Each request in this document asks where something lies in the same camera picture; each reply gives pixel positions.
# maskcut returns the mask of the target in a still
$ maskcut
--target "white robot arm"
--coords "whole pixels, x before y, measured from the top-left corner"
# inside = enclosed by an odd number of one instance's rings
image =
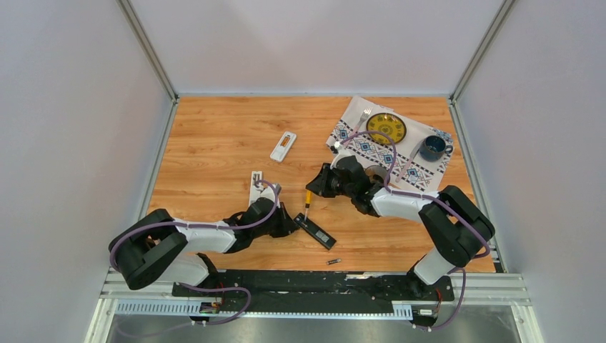
[[[285,237],[298,229],[277,201],[279,188],[266,188],[248,210],[214,223],[187,222],[157,209],[110,243],[111,265],[133,290],[155,281],[200,284],[209,270],[198,252],[231,254],[265,234]]]
[[[423,223],[435,248],[411,268],[411,273],[425,286],[455,267],[465,267],[494,235],[492,223],[457,187],[427,193],[391,190],[384,184],[386,175],[369,176],[341,144],[336,143],[332,151],[337,154],[332,163],[324,163],[306,188],[321,197],[349,197],[363,214]],[[453,213],[463,222],[451,222],[449,215]]]

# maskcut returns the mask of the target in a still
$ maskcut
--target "yellow plate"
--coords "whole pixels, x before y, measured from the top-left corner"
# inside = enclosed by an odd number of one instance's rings
[[[402,141],[406,136],[406,125],[398,116],[391,113],[378,113],[371,116],[366,122],[366,130],[383,132],[395,143]],[[379,144],[389,145],[389,141],[380,134],[370,134],[370,138]]]

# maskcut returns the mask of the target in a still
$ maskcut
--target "patterned placemat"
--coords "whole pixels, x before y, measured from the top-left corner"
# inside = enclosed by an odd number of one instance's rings
[[[345,110],[345,113],[343,113],[343,116],[333,128],[332,133],[326,141],[327,146],[332,146],[337,140],[341,141],[352,134],[353,128],[358,123],[362,112],[368,107],[372,107],[370,116],[377,113],[391,113],[398,116],[407,128],[404,139],[396,144],[397,160],[392,171],[391,184],[404,190],[421,192],[437,191],[439,183],[442,181],[442,177],[446,172],[448,162],[450,162],[452,152],[444,154],[441,159],[435,162],[425,161],[420,155],[417,155],[407,167],[407,170],[404,171],[402,179],[398,182],[395,180],[402,172],[402,168],[408,162],[412,150],[419,142],[428,136],[437,135],[442,137],[447,144],[453,145],[454,148],[454,144],[452,144],[452,135],[397,114],[393,112],[393,109],[374,104],[359,96],[354,96]],[[361,125],[359,130],[366,131],[366,122]],[[352,142],[347,145],[347,149],[356,156],[357,161],[362,164],[364,168],[380,165],[387,169],[393,162],[392,148],[390,146],[378,144],[366,134],[353,138]]]

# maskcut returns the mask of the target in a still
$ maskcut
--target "fork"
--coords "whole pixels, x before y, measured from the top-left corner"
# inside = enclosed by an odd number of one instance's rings
[[[369,106],[367,107],[363,112],[362,115],[360,116],[360,119],[358,121],[358,124],[356,124],[356,126],[354,126],[354,131],[352,131],[352,136],[357,134],[359,131],[359,128],[362,126],[362,124],[368,120],[368,117],[370,116],[370,113],[372,112],[372,107]],[[344,144],[344,147],[347,148],[347,145],[349,145],[349,143],[351,142],[351,140],[346,141]]]

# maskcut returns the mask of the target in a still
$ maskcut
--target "blue mug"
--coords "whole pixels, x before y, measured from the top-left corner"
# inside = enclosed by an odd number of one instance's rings
[[[450,154],[452,149],[452,145],[446,144],[442,137],[429,136],[421,143],[419,154],[426,161],[434,162],[441,159],[444,153]]]

